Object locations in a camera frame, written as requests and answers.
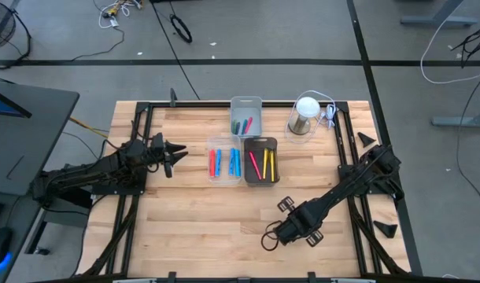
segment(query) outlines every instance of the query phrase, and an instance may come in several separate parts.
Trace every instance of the lamp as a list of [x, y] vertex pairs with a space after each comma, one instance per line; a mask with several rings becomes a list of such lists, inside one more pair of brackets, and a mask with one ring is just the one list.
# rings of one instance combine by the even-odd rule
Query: lamp
[[296, 111], [298, 115], [290, 118], [289, 130], [298, 135], [307, 134], [310, 131], [308, 118], [320, 113], [320, 104], [313, 97], [303, 97], [296, 102]]

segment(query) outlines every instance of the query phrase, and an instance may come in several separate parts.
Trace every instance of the white bulb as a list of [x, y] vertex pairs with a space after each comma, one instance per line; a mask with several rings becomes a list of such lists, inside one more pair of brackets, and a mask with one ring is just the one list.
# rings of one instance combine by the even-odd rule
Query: white bulb
[[297, 112], [306, 118], [312, 118], [320, 113], [320, 104], [313, 97], [303, 97], [296, 103]]

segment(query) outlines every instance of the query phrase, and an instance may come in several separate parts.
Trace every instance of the clear plastic container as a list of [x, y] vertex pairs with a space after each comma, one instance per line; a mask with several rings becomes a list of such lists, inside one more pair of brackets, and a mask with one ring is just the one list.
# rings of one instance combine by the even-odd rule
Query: clear plastic container
[[[230, 126], [231, 133], [233, 132], [233, 122], [240, 122], [238, 136], [240, 138], [251, 138], [261, 136], [262, 125], [262, 109], [263, 100], [261, 97], [233, 97], [231, 99], [231, 112], [230, 112]], [[243, 123], [245, 120], [249, 120], [252, 117], [253, 121], [249, 127], [249, 131], [246, 134], [242, 134]]]
[[[238, 158], [240, 159], [240, 168], [241, 174], [237, 176], [233, 171], [233, 175], [229, 175], [230, 170], [230, 157], [231, 157], [231, 148], [238, 149], [240, 152]], [[220, 163], [220, 175], [214, 177], [210, 176], [210, 151], [214, 150], [215, 155], [217, 155], [217, 149], [221, 150], [221, 163]], [[235, 135], [224, 136], [224, 137], [210, 137], [207, 139], [207, 175], [209, 181], [215, 185], [235, 185], [242, 180], [243, 177], [243, 151], [242, 151], [242, 142], [240, 138]]]

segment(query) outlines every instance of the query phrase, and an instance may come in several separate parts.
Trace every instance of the computer monitor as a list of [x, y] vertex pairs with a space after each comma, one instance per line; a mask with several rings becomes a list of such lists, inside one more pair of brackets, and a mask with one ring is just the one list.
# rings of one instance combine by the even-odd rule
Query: computer monitor
[[30, 118], [32, 114], [0, 93], [0, 115]]

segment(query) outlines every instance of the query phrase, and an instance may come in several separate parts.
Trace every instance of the plastic bin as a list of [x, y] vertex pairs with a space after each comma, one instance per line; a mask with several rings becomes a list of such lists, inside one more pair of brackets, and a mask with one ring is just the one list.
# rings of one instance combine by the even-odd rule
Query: plastic bin
[[[233, 121], [240, 122], [240, 130], [238, 136], [240, 138], [259, 137], [262, 134], [262, 115], [261, 109], [263, 108], [263, 100], [261, 97], [233, 97], [231, 99], [231, 111], [230, 111], [230, 127], [231, 133], [233, 132]], [[249, 127], [247, 134], [242, 134], [242, 127], [244, 121], [253, 117], [253, 121]]]
[[[274, 181], [271, 181], [270, 156], [266, 163], [266, 178], [263, 178], [264, 172], [264, 149], [274, 152]], [[249, 152], [252, 152], [256, 158], [256, 165], [261, 174], [261, 180], [257, 177], [256, 169], [250, 159]], [[274, 186], [280, 180], [279, 163], [277, 158], [277, 140], [275, 138], [247, 138], [244, 141], [244, 173], [249, 186]]]
[[[233, 176], [230, 176], [228, 173], [230, 169], [230, 149], [238, 149], [240, 151], [238, 157], [240, 158], [240, 176], [236, 176], [233, 172]], [[220, 175], [218, 177], [210, 176], [210, 151], [217, 149], [221, 150], [221, 163], [220, 163]], [[209, 181], [215, 185], [235, 185], [242, 180], [243, 176], [243, 164], [242, 164], [243, 154], [242, 154], [242, 142], [240, 138], [231, 135], [227, 137], [210, 137], [207, 139], [207, 176]]]

